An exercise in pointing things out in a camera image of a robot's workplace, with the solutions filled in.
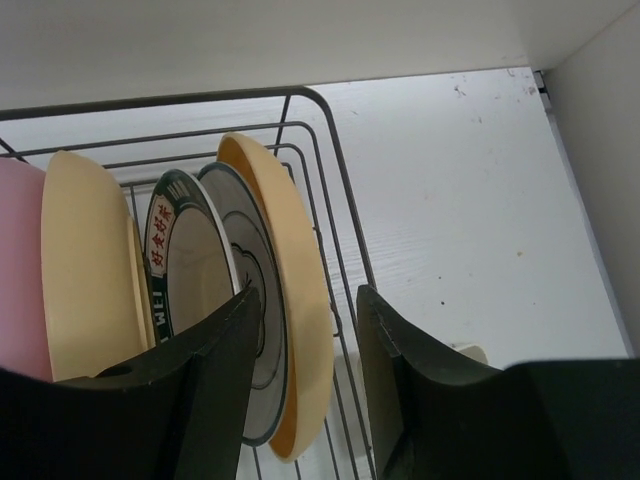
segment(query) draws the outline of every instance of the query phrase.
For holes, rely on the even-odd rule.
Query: yellow plate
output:
[[[322,260],[298,191],[280,162],[237,133],[223,137],[218,161],[234,167],[265,212],[289,321],[289,388],[280,426],[269,444],[294,461],[322,429],[333,379],[333,336]]]
[[[109,172],[79,155],[55,154],[41,235],[54,381],[97,375],[154,346],[137,228]]]

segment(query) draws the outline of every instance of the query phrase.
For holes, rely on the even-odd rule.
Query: wire rack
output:
[[[321,155],[320,142],[316,129],[314,129],[308,122],[290,119],[290,106],[292,100],[297,98],[303,98],[313,102],[322,113],[322,121],[324,128],[328,131],[329,148],[332,150],[331,155]],[[364,272],[364,278],[367,283],[375,287],[375,279],[373,275],[373,269],[369,259],[364,234],[360,224],[356,203],[349,181],[349,175],[347,167],[340,145],[338,137],[338,131],[336,123],[334,121],[331,109],[325,99],[316,91],[305,87],[287,87],[287,88],[272,88],[272,89],[259,89],[259,90],[242,90],[242,91],[228,91],[228,92],[211,92],[211,93],[198,93],[179,96],[163,96],[163,97],[150,97],[129,99],[120,101],[106,101],[73,105],[61,105],[50,106],[41,108],[27,108],[18,110],[5,110],[0,111],[0,129],[3,125],[8,125],[11,122],[16,121],[28,121],[35,119],[56,119],[63,116],[74,116],[84,114],[95,114],[101,112],[128,112],[135,111],[137,109],[145,109],[150,107],[168,107],[176,105],[189,105],[189,104],[201,104],[206,103],[211,106],[212,109],[216,108],[219,102],[228,101],[245,101],[245,100],[258,100],[258,99],[273,99],[277,100],[277,104],[281,105],[279,112],[277,113],[279,120],[270,121],[266,123],[256,124],[238,124],[234,125],[230,119],[228,126],[209,129],[197,129],[172,133],[161,133],[153,135],[142,136],[130,136],[123,138],[113,138],[108,140],[85,142],[85,143],[71,143],[66,145],[53,145],[42,148],[16,150],[9,143],[7,137],[0,138],[0,147],[2,147],[5,153],[0,153],[0,157],[16,158],[20,161],[33,162],[32,159],[40,158],[40,156],[50,156],[58,150],[68,151],[86,151],[92,152],[104,151],[108,149],[117,149],[122,146],[132,145],[144,145],[144,144],[156,144],[157,142],[166,142],[172,140],[183,140],[196,137],[210,137],[214,135],[224,134],[231,131],[246,132],[252,134],[253,132],[261,132],[264,138],[264,134],[270,132],[273,135],[273,141],[267,145],[267,148],[272,150],[274,155],[280,156],[284,152],[288,152],[287,155],[290,161],[281,160],[284,167],[287,168],[291,178],[298,185],[301,194],[305,194],[307,198],[307,206],[312,218],[313,228],[316,233],[319,250],[322,256],[322,262],[324,266],[324,272],[326,276],[326,282],[329,291],[329,297],[331,302],[331,311],[334,319],[334,338],[335,338],[335,350],[337,354],[341,354],[344,358],[344,364],[342,367],[344,371],[341,375],[338,375],[334,371],[334,392],[332,405],[337,410],[336,417],[339,421],[336,421],[336,425],[341,425],[341,428],[331,426],[328,420],[325,420],[324,434],[320,434],[316,439],[314,445],[326,442],[326,445],[318,446],[315,449],[315,457],[307,458],[306,463],[310,465],[309,468],[305,468],[305,460],[294,462],[292,466],[280,466],[279,468],[287,468],[286,475],[282,474],[282,470],[276,470],[279,473],[269,473],[270,468],[265,465],[265,458],[269,459],[266,454],[260,455],[259,450],[253,448],[249,451],[249,448],[243,446],[244,456],[241,455],[241,462],[243,458],[253,457],[254,465],[251,467],[253,472],[248,472],[246,466],[243,469],[239,468],[238,478],[257,478],[258,480],[269,478],[297,478],[302,480],[303,478],[329,478],[327,475],[318,473],[321,471],[317,468],[317,465],[331,465],[331,468],[326,471],[332,471],[336,480],[354,478],[356,480],[365,478],[376,478],[373,462],[373,452],[370,445],[370,441],[367,433],[367,416],[364,408],[362,389],[359,389],[357,384],[359,381],[358,372],[356,366],[353,364],[352,355],[350,355],[350,349],[348,347],[348,337],[356,338],[356,313],[355,305],[352,293],[353,285],[350,285],[349,275],[345,266],[345,258],[343,255],[343,248],[341,246],[341,235],[338,232],[336,219],[334,216],[332,199],[330,194],[330,187],[328,185],[327,177],[325,175],[325,167],[327,166],[327,157],[334,157],[336,166],[339,172],[339,178],[342,182],[342,190],[344,198],[348,207],[348,213],[352,223],[353,234],[357,242],[359,250],[359,262]],[[290,128],[303,129],[307,132],[310,138],[310,143],[300,146],[294,142],[283,141],[283,134]],[[168,156],[154,155],[151,158],[145,158],[142,160],[132,160],[126,162],[111,162],[105,163],[104,166],[112,171],[120,172],[119,179],[121,180],[124,171],[142,172],[142,178],[134,178],[132,180],[121,181],[122,188],[129,196],[130,207],[132,215],[138,222],[138,225],[144,225],[145,209],[140,208],[140,196],[146,195],[158,180],[159,169],[172,168],[174,165],[180,165],[181,162],[201,162],[206,163],[215,158],[215,151],[198,151],[189,152],[185,154],[176,154]],[[315,167],[317,179],[319,181],[313,181],[311,178],[310,170],[311,166]],[[190,167],[193,171],[197,171],[193,166]],[[156,172],[154,175],[149,175],[148,172]],[[316,201],[319,197],[323,200],[322,204]],[[323,218],[326,218],[324,226],[330,230],[330,241],[326,240],[321,231],[319,216],[322,214]],[[337,274],[331,274],[329,268],[329,262],[327,257],[326,244],[331,243],[332,256],[335,257],[337,263]],[[338,308],[338,301],[336,299],[336,292],[342,292],[344,295],[345,308]],[[345,322],[343,317],[347,315],[350,317],[349,322]],[[361,445],[363,448],[362,453],[356,452],[355,444]]]

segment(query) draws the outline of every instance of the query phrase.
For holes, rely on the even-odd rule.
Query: pink plate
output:
[[[51,381],[40,261],[44,177],[0,158],[0,366]]]

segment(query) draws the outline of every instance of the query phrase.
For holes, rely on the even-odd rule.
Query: metal wire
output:
[[[287,121],[290,102],[292,97],[294,96],[302,96],[302,97],[311,99],[322,109],[325,115],[325,119],[326,119],[329,133],[331,136],[333,150],[335,153],[336,161],[338,163],[338,169],[340,171],[340,176],[342,179],[342,183],[343,183],[343,187],[344,187],[344,191],[347,199],[347,205],[349,207],[349,211],[352,217],[356,240],[360,248],[362,266],[363,266],[365,275],[367,277],[368,283],[375,287],[373,269],[371,267],[371,263],[369,260],[369,254],[366,248],[364,234],[362,232],[360,219],[359,219],[358,212],[355,205],[355,200],[353,198],[351,183],[349,181],[349,176],[346,169],[344,156],[342,153],[342,148],[340,146],[340,141],[339,141],[335,121],[333,120],[333,115],[326,101],[317,92],[313,90],[306,89],[303,87],[292,87],[292,88],[262,89],[262,90],[250,90],[250,91],[243,90],[243,91],[236,91],[236,92],[221,92],[221,93],[213,92],[213,93],[202,93],[202,94],[193,94],[193,95],[180,95],[180,96],[172,96],[172,97],[151,97],[147,99],[130,99],[130,100],[115,101],[115,102],[98,102],[93,104],[63,105],[63,106],[57,106],[57,107],[9,110],[4,112],[0,111],[0,121],[2,121],[2,120],[36,118],[36,117],[47,117],[47,116],[72,115],[72,114],[80,114],[80,113],[93,113],[93,112],[113,111],[113,110],[125,110],[125,109],[153,107],[153,106],[168,106],[168,105],[175,105],[175,104],[188,104],[188,103],[207,102],[207,101],[216,102],[221,100],[234,100],[234,99],[284,97],[284,103],[283,103],[283,108],[282,108],[279,122],[254,124],[254,125],[236,125],[236,126],[229,126],[224,128],[194,130],[194,131],[188,131],[188,132],[149,135],[149,136],[132,137],[132,138],[122,138],[122,139],[114,139],[114,140],[108,140],[108,141],[82,143],[82,144],[74,144],[74,145],[62,145],[62,146],[55,146],[55,147],[25,150],[22,152],[16,152],[11,147],[8,147],[8,145],[6,146],[3,145],[5,150],[7,150],[7,153],[0,154],[0,157],[18,158],[18,159],[24,160],[24,158],[26,157],[43,155],[43,154],[51,154],[58,150],[68,150],[68,151],[89,150],[89,149],[97,149],[97,148],[109,148],[109,147],[116,147],[116,146],[122,146],[122,145],[139,144],[139,143],[146,143],[146,142],[199,137],[199,136],[227,133],[232,131],[256,131],[256,130],[275,129],[276,130],[275,143],[273,145],[268,145],[267,148],[272,150],[276,155],[281,150],[285,150],[285,149],[290,150],[296,153],[296,156],[300,161],[300,165],[301,165],[301,169],[304,177],[304,185],[306,187],[307,198],[308,198],[309,206],[311,210],[313,228],[316,233],[318,247],[322,257],[322,265],[323,265],[324,274],[326,277],[326,283],[329,291],[331,311],[333,313],[333,316],[335,318],[335,323],[336,323],[336,331],[334,332],[334,337],[338,339],[340,343],[340,349],[345,359],[345,367],[346,367],[348,382],[351,390],[351,396],[355,405],[356,416],[358,417],[358,425],[360,427],[360,431],[361,431],[360,433],[362,436],[364,450],[367,457],[369,473],[371,478],[375,479],[376,473],[373,465],[373,458],[371,454],[369,439],[367,438],[365,419],[360,406],[360,399],[358,398],[353,369],[351,366],[351,362],[349,360],[350,356],[347,348],[346,339],[344,336],[342,319],[336,307],[334,285],[331,282],[331,277],[329,274],[329,268],[327,264],[325,245],[323,241],[323,235],[322,235],[322,232],[320,231],[320,226],[318,222],[318,210],[317,210],[317,205],[315,203],[313,189],[312,189],[311,180],[309,176],[307,155],[305,155],[305,152],[303,152],[302,149],[300,149],[295,144],[282,143],[282,136],[283,136],[284,130],[287,128],[294,128],[294,127],[303,128],[304,130],[306,130],[311,139],[311,142],[313,145],[312,156],[313,156],[313,160],[315,160],[315,164],[317,166],[317,170],[320,178],[322,198],[324,200],[325,209],[326,209],[326,213],[329,221],[329,228],[331,230],[331,238],[333,240],[333,245],[336,252],[336,257],[337,257],[338,266],[340,270],[340,280],[341,280],[343,289],[345,291],[349,314],[351,316],[351,324],[354,328],[354,334],[357,339],[355,307],[354,307],[354,302],[351,294],[349,281],[347,278],[344,258],[342,256],[340,238],[338,235],[338,230],[337,230],[335,218],[333,215],[333,208],[332,208],[331,198],[329,195],[326,177],[324,174],[323,161],[320,154],[318,139],[314,129],[306,122]],[[216,154],[217,152],[214,151],[214,152],[190,153],[185,155],[175,155],[175,156],[167,156],[167,157],[148,158],[143,160],[112,163],[109,165],[105,165],[105,168],[123,169],[123,168],[130,168],[130,167],[161,165],[161,164],[168,164],[171,162],[177,162],[177,161],[183,161],[183,160],[213,158],[216,156]],[[293,178],[292,166],[288,163],[284,163],[284,166],[289,171],[289,175]],[[139,216],[137,211],[137,205],[136,205],[136,188],[153,185],[157,180],[158,180],[157,178],[147,178],[147,179],[123,182],[121,184],[122,187],[126,189],[131,196],[133,215],[136,219],[136,222],[138,222],[138,216]],[[346,409],[344,405],[344,400],[345,400],[344,392],[341,391],[340,382],[338,381],[338,377],[335,372],[334,372],[333,382],[335,387],[338,410],[340,413],[340,419],[344,429],[344,439],[347,445],[351,469],[353,471],[353,476],[355,480],[359,480],[360,476],[358,472],[358,467],[357,467],[356,458],[355,458],[354,449],[353,449],[353,442],[351,438],[351,432],[349,431],[349,424],[348,424]],[[339,472],[338,463],[336,460],[334,444],[331,437],[329,425],[326,422],[326,420],[325,420],[324,426],[325,426],[325,432],[327,436],[327,442],[329,445],[331,461],[333,464],[333,470],[335,473],[335,478],[336,480],[340,480],[340,472]],[[253,449],[253,455],[256,463],[256,471],[257,471],[258,479],[261,480],[262,472],[260,469],[258,454],[255,448]],[[296,470],[297,478],[302,480],[300,466],[298,465],[297,461],[294,463],[294,467]]]

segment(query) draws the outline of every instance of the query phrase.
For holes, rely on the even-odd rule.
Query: white surface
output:
[[[636,1],[3,0],[0,109],[550,68]]]
[[[547,79],[569,159],[636,353],[640,352],[640,7]]]
[[[625,356],[580,210],[529,69],[402,78],[318,87],[331,104],[381,294],[408,319],[446,343],[477,343],[490,364],[549,358]],[[35,148],[276,121],[281,102],[192,105],[140,112],[0,123],[15,148]],[[358,249],[321,111],[292,101],[289,118],[317,131],[342,254],[355,294],[364,282]],[[199,137],[96,150],[108,162],[213,150],[219,137]],[[275,133],[257,138],[273,142]],[[332,285],[355,357],[351,319],[322,205],[309,135],[285,130],[307,155]],[[280,157],[294,165],[290,150]],[[38,159],[40,165],[46,158]],[[119,172],[148,176],[146,172]],[[146,211],[144,199],[138,209]],[[366,460],[343,354],[337,373],[354,450]],[[351,478],[335,401],[328,417],[341,474]],[[294,479],[293,466],[258,450],[263,478]],[[303,478],[332,478],[325,434],[303,455]],[[255,479],[243,449],[239,478]]]

